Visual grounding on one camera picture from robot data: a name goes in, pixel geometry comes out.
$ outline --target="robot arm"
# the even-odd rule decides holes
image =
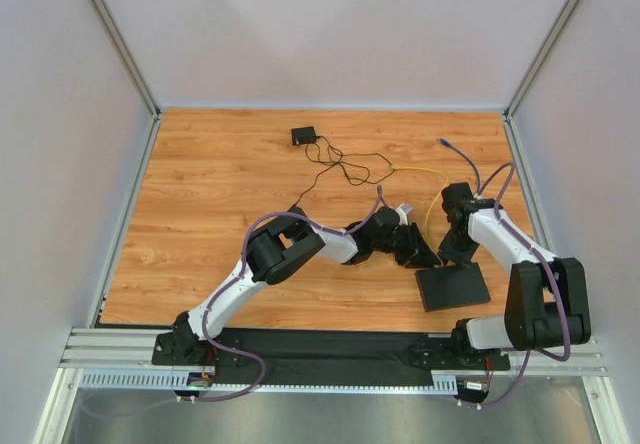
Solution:
[[[417,226],[409,224],[407,214],[410,211],[408,204],[397,209],[382,207],[363,225],[354,222],[345,229],[318,229],[295,216],[276,217],[249,237],[244,273],[241,274],[243,261],[240,259],[231,274],[202,304],[178,315],[171,334],[162,338],[164,342],[160,347],[169,355],[181,355],[187,362],[199,362],[206,348],[202,346],[206,341],[203,320],[214,295],[211,309],[206,313],[206,330],[210,337],[220,334],[231,316],[261,289],[288,279],[312,257],[354,265],[367,260],[374,251],[382,251],[393,252],[396,261],[407,267],[439,264]],[[306,217],[297,207],[289,213]]]
[[[591,336],[584,268],[576,259],[558,258],[532,241],[500,209],[493,199],[474,198],[466,183],[452,184],[442,192],[442,207],[451,229],[439,255],[468,265],[479,245],[484,246],[510,275],[504,314],[459,322],[454,332],[464,332],[474,349],[542,349],[563,344],[558,308],[545,302],[550,283],[539,257],[549,264],[556,279],[570,342],[582,344]],[[516,231],[521,239],[513,236]]]

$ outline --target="yellow cable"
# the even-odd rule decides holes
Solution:
[[[438,200],[438,197],[440,197],[440,195],[442,194],[442,191],[444,190],[444,188],[449,185],[449,176],[447,176],[442,171],[438,171],[436,169],[429,169],[428,167],[391,166],[391,169],[393,169],[395,171],[425,171],[425,172],[431,172],[433,174],[439,174],[442,177],[444,177],[444,179],[445,179],[444,185],[442,186],[442,188],[440,189],[440,191],[438,192],[436,197],[433,198],[433,201],[431,201],[431,205],[429,206],[429,209],[427,210],[427,216],[424,218],[425,241],[427,241],[427,245],[429,246],[429,249],[431,249],[431,252],[433,252],[437,256],[438,255],[437,247],[435,247],[431,243],[431,240],[429,239],[429,216],[431,215],[431,210],[433,209],[434,204]]]

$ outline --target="black power adapter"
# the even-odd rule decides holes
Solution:
[[[291,142],[294,146],[313,144],[317,139],[318,136],[316,136],[316,130],[313,126],[291,129]]]

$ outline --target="metal floor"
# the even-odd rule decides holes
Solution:
[[[509,386],[495,377],[492,396]],[[94,412],[135,409],[166,391],[79,394]],[[77,405],[66,444],[77,443],[599,443],[579,377],[525,377],[490,410],[458,408],[450,397],[257,393],[212,404],[169,404],[135,417],[94,419]]]

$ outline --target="wood grain surface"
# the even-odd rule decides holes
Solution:
[[[433,167],[452,182],[468,181],[471,167],[438,144],[449,139],[490,175],[511,155],[498,114],[360,111],[168,110],[163,118],[102,314],[104,323],[170,324],[198,305],[240,257],[243,236],[258,217],[288,209],[324,169],[291,144],[290,129],[315,126],[345,153],[380,152],[395,165]],[[372,179],[388,172],[377,157],[354,157]],[[485,196],[497,195],[504,177]],[[408,202],[422,223],[443,178],[398,171],[383,182],[392,206]],[[322,175],[301,201],[308,216],[344,227],[364,218],[376,197],[373,185],[350,186],[339,168]],[[531,234],[514,179],[503,200],[510,217]],[[448,228],[440,202],[430,221],[439,243]],[[508,276],[480,248],[491,294],[488,304],[426,313],[415,271],[393,256],[376,254],[357,266],[314,259],[288,281],[261,291],[230,326],[449,331],[458,319],[504,310]]]

